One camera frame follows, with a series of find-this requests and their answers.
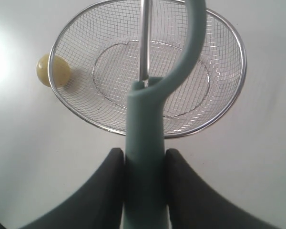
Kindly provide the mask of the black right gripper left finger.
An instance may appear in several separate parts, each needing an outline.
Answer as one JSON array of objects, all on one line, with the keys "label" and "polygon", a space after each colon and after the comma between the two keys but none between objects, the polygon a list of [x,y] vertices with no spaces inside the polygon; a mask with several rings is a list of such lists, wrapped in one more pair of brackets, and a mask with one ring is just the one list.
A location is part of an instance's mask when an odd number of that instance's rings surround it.
[{"label": "black right gripper left finger", "polygon": [[123,212],[124,153],[113,148],[68,199],[26,229],[118,229]]}]

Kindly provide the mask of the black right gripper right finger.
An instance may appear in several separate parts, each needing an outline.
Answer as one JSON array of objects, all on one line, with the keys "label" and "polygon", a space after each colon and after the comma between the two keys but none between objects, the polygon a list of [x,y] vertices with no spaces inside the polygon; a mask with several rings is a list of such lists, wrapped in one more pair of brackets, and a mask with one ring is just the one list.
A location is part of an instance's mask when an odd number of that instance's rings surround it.
[{"label": "black right gripper right finger", "polygon": [[212,189],[173,148],[165,154],[165,184],[174,229],[272,229]]}]

